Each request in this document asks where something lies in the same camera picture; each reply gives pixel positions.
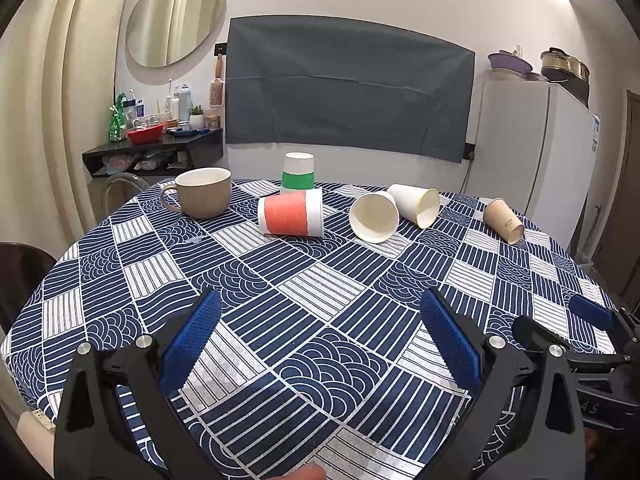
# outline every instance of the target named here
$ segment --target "green paper cup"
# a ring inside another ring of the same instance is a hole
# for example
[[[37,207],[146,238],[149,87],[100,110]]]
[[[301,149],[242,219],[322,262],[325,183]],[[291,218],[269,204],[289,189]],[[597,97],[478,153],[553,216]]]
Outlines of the green paper cup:
[[[285,155],[281,193],[313,189],[315,182],[314,156],[311,153],[290,152]]]

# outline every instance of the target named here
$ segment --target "round table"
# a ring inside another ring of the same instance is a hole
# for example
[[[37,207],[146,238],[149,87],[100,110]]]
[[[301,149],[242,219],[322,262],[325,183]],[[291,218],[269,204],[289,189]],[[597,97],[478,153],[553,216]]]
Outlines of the round table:
[[[486,333],[513,342],[511,323],[533,317],[585,352],[609,338],[570,313],[574,294],[613,308],[559,245],[520,216],[507,245],[482,222],[485,199],[441,193],[426,230],[402,220],[386,242],[351,231],[354,200],[380,187],[317,184],[324,238],[273,237],[257,228],[258,198],[273,180],[236,180],[218,218],[163,208],[156,184],[76,242],[24,307],[1,351],[24,399],[55,418],[66,372],[83,341],[131,344],[220,291],[222,321],[172,399],[221,471],[267,478],[314,460],[331,478],[407,479],[420,471],[464,408],[418,311],[437,286]],[[176,201],[175,192],[170,200]],[[130,392],[120,396],[146,459],[161,464]],[[517,391],[481,462],[501,446]]]

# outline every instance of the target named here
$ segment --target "label sticker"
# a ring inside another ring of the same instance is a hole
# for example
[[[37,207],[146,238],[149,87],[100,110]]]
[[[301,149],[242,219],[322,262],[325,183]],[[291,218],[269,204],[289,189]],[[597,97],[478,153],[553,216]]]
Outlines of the label sticker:
[[[595,122],[593,125],[593,142],[591,143],[591,151],[595,153],[598,149],[598,140],[600,139],[600,119],[597,115],[594,115],[593,118],[595,119]]]

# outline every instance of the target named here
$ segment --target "white refrigerator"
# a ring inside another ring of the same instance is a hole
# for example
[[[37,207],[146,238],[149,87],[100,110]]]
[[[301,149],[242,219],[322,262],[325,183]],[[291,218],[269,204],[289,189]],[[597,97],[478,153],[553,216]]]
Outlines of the white refrigerator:
[[[599,119],[558,84],[489,81],[465,192],[502,197],[567,248],[599,133]]]

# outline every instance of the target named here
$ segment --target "purple bowl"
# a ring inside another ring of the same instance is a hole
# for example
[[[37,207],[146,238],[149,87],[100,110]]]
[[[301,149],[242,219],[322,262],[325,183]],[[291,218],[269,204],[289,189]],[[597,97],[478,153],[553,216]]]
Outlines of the purple bowl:
[[[533,67],[518,56],[495,52],[487,57],[489,58],[489,63],[491,63],[491,68],[506,68],[522,75],[533,71]]]

